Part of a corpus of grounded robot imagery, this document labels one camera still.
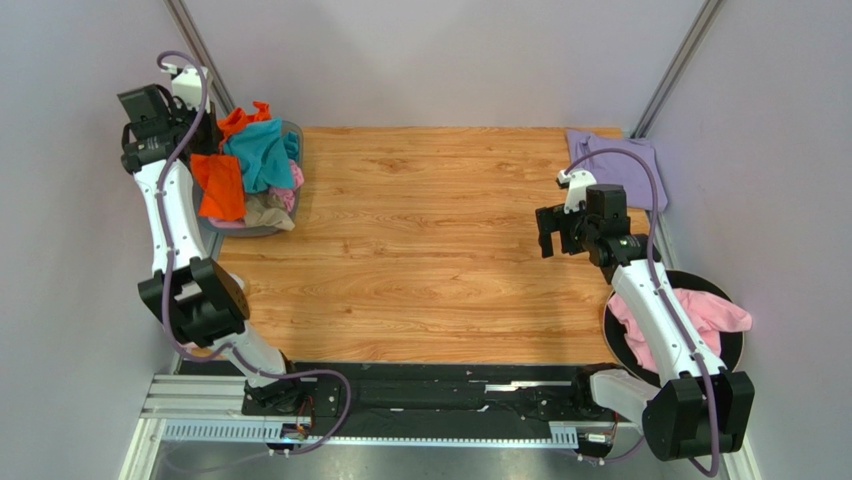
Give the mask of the orange t shirt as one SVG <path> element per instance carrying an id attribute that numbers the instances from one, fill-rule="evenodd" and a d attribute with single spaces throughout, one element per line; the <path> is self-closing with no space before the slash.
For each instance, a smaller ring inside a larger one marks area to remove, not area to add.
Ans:
<path id="1" fill-rule="evenodd" d="M 227 140 L 249 124 L 272 119 L 268 103 L 254 101 L 253 106 L 254 113 L 238 107 L 216 121 L 220 140 L 212 154 L 193 153 L 190 156 L 190 170 L 203 191 L 201 216 L 231 222 L 241 220 L 246 214 L 240 161 L 237 156 L 226 154 L 224 147 Z"/>

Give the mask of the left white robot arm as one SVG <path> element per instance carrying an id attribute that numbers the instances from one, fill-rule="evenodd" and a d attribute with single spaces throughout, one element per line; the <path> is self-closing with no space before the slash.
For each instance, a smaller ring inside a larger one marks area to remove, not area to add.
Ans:
<path id="1" fill-rule="evenodd" d="M 144 305 L 186 360 L 227 359 L 245 377 L 253 408 L 293 414 L 306 402 L 293 365 L 250 324 L 240 280 L 207 252 L 186 162 L 195 146 L 212 143 L 204 109 L 179 107 L 151 84 L 119 94 L 129 117 L 122 132 L 124 169 L 146 205 L 153 241 L 151 276 L 138 285 Z"/>

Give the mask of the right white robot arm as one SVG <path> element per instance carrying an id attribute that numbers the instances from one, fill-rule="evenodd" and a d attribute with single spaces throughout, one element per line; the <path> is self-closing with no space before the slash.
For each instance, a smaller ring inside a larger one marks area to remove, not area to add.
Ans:
<path id="1" fill-rule="evenodd" d="M 576 378 L 581 406 L 638 423 L 661 461 L 739 451 L 755 397 L 751 379 L 731 370 L 695 330 L 648 235 L 632 234 L 624 189 L 602 184 L 581 191 L 574 206 L 536 210 L 542 255 L 553 256 L 554 234 L 562 253 L 588 253 L 637 320 L 658 377 L 651 384 L 614 364 L 589 366 Z"/>

